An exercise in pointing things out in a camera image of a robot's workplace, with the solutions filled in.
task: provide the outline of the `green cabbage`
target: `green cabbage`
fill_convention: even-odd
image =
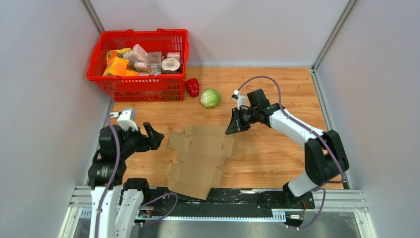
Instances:
[[[201,94],[200,101],[206,108],[214,108],[220,102],[220,95],[214,89],[207,89]]]

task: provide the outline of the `cardboard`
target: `cardboard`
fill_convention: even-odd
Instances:
[[[206,199],[210,188],[220,185],[226,157],[236,154],[233,135],[225,135],[225,126],[187,126],[185,133],[172,132],[168,148],[178,151],[177,162],[169,172],[169,190]]]

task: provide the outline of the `grocery item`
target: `grocery item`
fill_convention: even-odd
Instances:
[[[167,58],[162,61],[162,72],[163,73],[181,73],[181,63],[175,58]]]
[[[135,62],[134,67],[136,68],[136,70],[138,70],[138,72],[142,72],[142,73],[148,72],[147,64],[144,62]]]
[[[122,57],[127,51],[129,51],[129,50],[131,50],[131,48],[124,48],[124,49],[121,49],[121,50],[112,50],[112,51],[108,51],[107,53],[106,53],[106,61],[108,61],[109,60],[109,57],[110,57],[110,55],[113,53],[113,52],[117,52],[117,54],[118,54],[118,57]]]
[[[147,56],[147,68],[150,73],[162,72],[161,68],[162,52],[149,52]]]
[[[148,53],[139,44],[135,44],[131,51],[139,62],[146,62]]]
[[[207,89],[201,94],[200,101],[206,108],[214,108],[220,102],[220,95],[214,89]]]
[[[143,73],[143,72],[140,72],[139,73],[139,76],[149,76],[151,74],[153,74],[153,75],[159,75],[159,74],[161,74],[161,72],[157,72],[157,71],[153,71],[152,73]]]
[[[185,81],[185,87],[192,98],[197,97],[200,93],[200,85],[198,84],[198,80],[196,78]]]
[[[180,52],[169,52],[166,55],[167,58],[175,58],[177,59],[179,62],[181,62],[181,53]]]
[[[128,60],[128,66],[132,67],[136,62],[138,62],[136,56],[134,55],[132,50],[126,52],[123,56],[123,59]]]
[[[117,52],[117,51],[113,51],[113,52],[111,53],[111,55],[109,56],[109,58],[108,58],[108,60],[107,60],[106,64],[107,64],[107,65],[110,65],[110,64],[114,61],[114,58],[115,58],[115,57],[118,57],[118,52]]]
[[[115,57],[111,64],[109,64],[103,76],[123,76],[128,65],[128,60]]]
[[[124,74],[124,76],[137,76],[137,75],[138,75],[138,73],[136,71],[132,71],[132,70],[129,70],[129,69],[127,69],[125,71],[125,74]]]

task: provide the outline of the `red shopping basket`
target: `red shopping basket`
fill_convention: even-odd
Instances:
[[[139,44],[147,52],[181,53],[181,74],[149,76],[102,76],[106,53]],[[87,77],[116,102],[182,101],[189,54],[188,31],[184,29],[157,31],[105,31],[96,44]]]

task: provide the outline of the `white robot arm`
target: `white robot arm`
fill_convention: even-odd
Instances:
[[[340,136],[334,130],[325,132],[296,118],[278,103],[270,104],[262,89],[247,94],[250,106],[246,106],[246,98],[235,90],[232,99],[237,107],[232,109],[232,120],[226,134],[246,131],[251,124],[260,122],[273,129],[285,133],[305,150],[305,171],[296,179],[283,186],[285,200],[288,203],[299,200],[307,192],[328,182],[340,174],[330,154],[319,138],[323,139],[342,171],[349,168]]]
[[[134,122],[135,114],[133,109],[112,113],[113,117],[118,117],[119,125],[109,125],[100,131],[100,148],[88,171],[93,212],[90,238],[130,237],[136,213],[145,197],[149,197],[149,184],[145,178],[129,178],[124,183],[121,208],[116,214],[122,177],[127,168],[125,160],[135,152],[158,149],[164,138],[148,122],[143,123],[148,136],[142,135]],[[120,145],[119,158],[115,140]]]

